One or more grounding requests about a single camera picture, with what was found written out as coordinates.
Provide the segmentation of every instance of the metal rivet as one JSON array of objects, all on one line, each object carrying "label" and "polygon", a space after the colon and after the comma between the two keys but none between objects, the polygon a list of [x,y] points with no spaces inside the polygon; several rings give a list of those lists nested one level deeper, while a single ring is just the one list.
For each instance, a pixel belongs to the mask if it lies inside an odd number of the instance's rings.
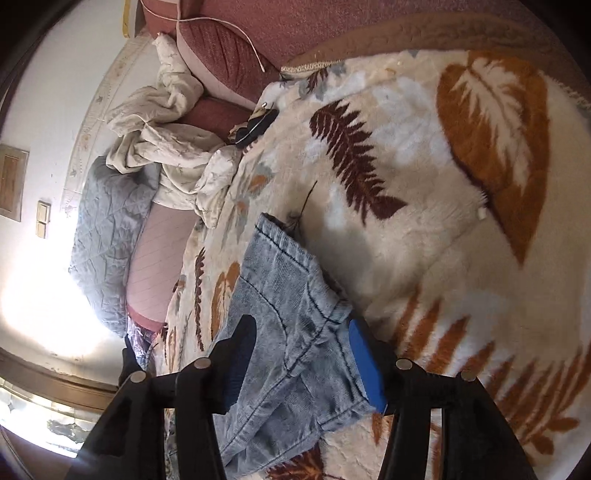
[{"label": "metal rivet", "polygon": [[474,380],[476,380],[476,375],[474,375],[472,372],[470,372],[469,370],[464,370],[461,374],[460,374],[462,380],[466,381],[466,382],[474,382]]},{"label": "metal rivet", "polygon": [[145,379],[146,379],[146,372],[133,372],[130,376],[129,379],[133,382],[133,383],[142,383]]},{"label": "metal rivet", "polygon": [[401,358],[396,360],[396,367],[400,370],[410,370],[413,367],[413,363],[407,358]]},{"label": "metal rivet", "polygon": [[197,360],[193,362],[193,365],[195,366],[195,368],[203,370],[205,368],[209,368],[210,366],[212,366],[212,361],[206,356],[203,356],[201,358],[197,358]]}]

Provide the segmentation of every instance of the fabric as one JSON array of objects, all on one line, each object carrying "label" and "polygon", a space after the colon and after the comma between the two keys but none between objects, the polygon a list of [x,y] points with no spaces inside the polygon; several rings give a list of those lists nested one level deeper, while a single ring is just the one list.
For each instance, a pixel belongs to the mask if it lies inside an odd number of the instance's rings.
[{"label": "fabric", "polygon": [[531,62],[591,101],[591,86],[564,47],[510,20],[472,12],[424,12],[357,28],[288,61],[284,74],[310,74],[332,63],[403,50],[490,50]]},{"label": "fabric", "polygon": [[230,130],[236,125],[248,122],[251,113],[252,110],[224,100],[202,97],[178,122],[207,130],[228,142]]},{"label": "fabric", "polygon": [[[591,113],[529,63],[482,51],[350,59],[264,101],[279,116],[217,228],[187,242],[159,373],[207,351],[268,212],[377,337],[428,371],[477,373],[538,478],[566,479],[591,443]],[[375,479],[391,425],[365,417],[251,478]]]},{"label": "fabric", "polygon": [[214,418],[230,478],[289,460],[372,411],[349,346],[351,305],[274,220],[256,223],[217,336],[231,337],[243,314],[256,319],[238,402]]},{"label": "fabric", "polygon": [[160,165],[130,175],[111,170],[99,157],[82,191],[70,275],[96,317],[125,336],[125,285],[129,262],[158,188]]},{"label": "fabric", "polygon": [[146,330],[132,320],[127,322],[127,337],[134,351],[135,359],[143,370],[147,370],[150,363],[149,352],[154,335],[155,333],[153,331]]},{"label": "fabric", "polygon": [[190,210],[153,204],[131,259],[126,288],[128,313],[138,325],[155,332],[162,328],[196,223],[200,219]]},{"label": "fabric", "polygon": [[160,35],[154,44],[162,62],[158,86],[137,90],[105,115],[107,126],[119,135],[107,164],[130,173],[161,163],[161,186],[154,201],[195,210],[208,228],[214,228],[241,154],[211,132],[170,123],[193,108],[203,87],[170,37]]},{"label": "fabric", "polygon": [[[517,22],[543,35],[574,63],[552,30],[519,0],[203,0],[202,4],[200,15],[240,26],[251,37],[258,52],[278,69],[295,56],[355,28],[420,12],[455,11],[489,13]],[[421,37],[419,28],[411,28],[413,36]],[[255,63],[251,63],[251,68],[255,67]]]},{"label": "fabric", "polygon": [[142,4],[144,10],[144,17],[148,32],[153,38],[157,38],[161,33],[175,37],[177,34],[176,20],[166,20],[165,18],[157,17],[150,13],[148,7],[155,14],[166,18],[177,18],[177,2],[176,0],[143,0],[145,6]]},{"label": "fabric", "polygon": [[240,34],[214,20],[179,23],[177,41],[189,69],[213,97],[253,110],[265,87],[279,80],[279,71],[264,57],[261,71]]}]

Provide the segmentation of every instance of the pink pillow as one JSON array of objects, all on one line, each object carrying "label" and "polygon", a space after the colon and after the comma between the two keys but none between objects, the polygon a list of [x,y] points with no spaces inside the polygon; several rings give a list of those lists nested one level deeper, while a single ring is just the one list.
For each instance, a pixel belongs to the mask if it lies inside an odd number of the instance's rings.
[{"label": "pink pillow", "polygon": [[166,320],[187,240],[196,221],[192,210],[152,204],[131,259],[126,287],[130,318],[148,330],[158,332]]},{"label": "pink pillow", "polygon": [[262,72],[250,44],[214,20],[180,22],[177,46],[211,96],[250,110],[265,87],[280,78],[278,70],[264,57]]},{"label": "pink pillow", "polygon": [[228,142],[228,133],[236,125],[248,122],[252,111],[217,98],[199,99],[193,109],[178,122],[203,128]]},{"label": "pink pillow", "polygon": [[177,0],[144,0],[144,16],[146,19],[146,26],[152,37],[158,37],[159,33],[166,33],[172,37],[177,35],[176,20],[165,20],[157,17],[146,9],[149,8],[152,12],[163,17],[177,18]]}]

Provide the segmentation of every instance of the pillow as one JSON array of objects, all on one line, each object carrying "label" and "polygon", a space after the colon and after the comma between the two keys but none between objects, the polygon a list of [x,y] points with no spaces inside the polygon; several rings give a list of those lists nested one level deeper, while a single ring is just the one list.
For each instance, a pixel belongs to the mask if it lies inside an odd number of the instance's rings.
[{"label": "pillow", "polygon": [[248,122],[252,110],[217,98],[200,98],[193,109],[182,117],[180,124],[193,125],[215,133],[228,143],[228,133],[236,125]]},{"label": "pillow", "polygon": [[152,204],[135,247],[126,288],[127,312],[136,324],[153,332],[162,328],[197,219],[192,210]]},{"label": "pillow", "polygon": [[176,20],[165,20],[164,18],[156,17],[148,12],[149,8],[152,12],[162,15],[163,17],[177,18],[177,0],[143,0],[142,5],[144,9],[144,16],[148,31],[152,37],[158,37],[159,33],[166,33],[171,37],[177,34]]},{"label": "pillow", "polygon": [[96,317],[125,336],[125,285],[130,259],[150,214],[162,165],[123,175],[98,157],[86,179],[74,235],[70,275]]},{"label": "pillow", "polygon": [[251,45],[214,20],[181,22],[177,47],[183,60],[208,93],[253,110],[265,87],[279,80],[278,70]]}]

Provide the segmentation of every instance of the fern leaf print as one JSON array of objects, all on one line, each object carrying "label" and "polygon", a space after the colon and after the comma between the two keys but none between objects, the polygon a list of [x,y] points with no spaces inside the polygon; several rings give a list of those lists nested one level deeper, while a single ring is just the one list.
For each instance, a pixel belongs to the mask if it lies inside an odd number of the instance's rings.
[{"label": "fern leaf print", "polygon": [[363,225],[368,211],[386,220],[407,204],[382,194],[384,181],[375,174],[375,157],[368,154],[373,146],[365,143],[371,133],[362,129],[365,123],[358,121],[359,111],[347,112],[349,105],[339,103],[329,103],[316,111],[310,119],[310,130],[316,138],[328,142],[328,155],[345,187],[347,204],[361,214]]},{"label": "fern leaf print", "polygon": [[197,336],[197,344],[202,352],[205,351],[201,334],[201,283],[204,259],[205,249],[202,248],[195,259],[195,335]]}]

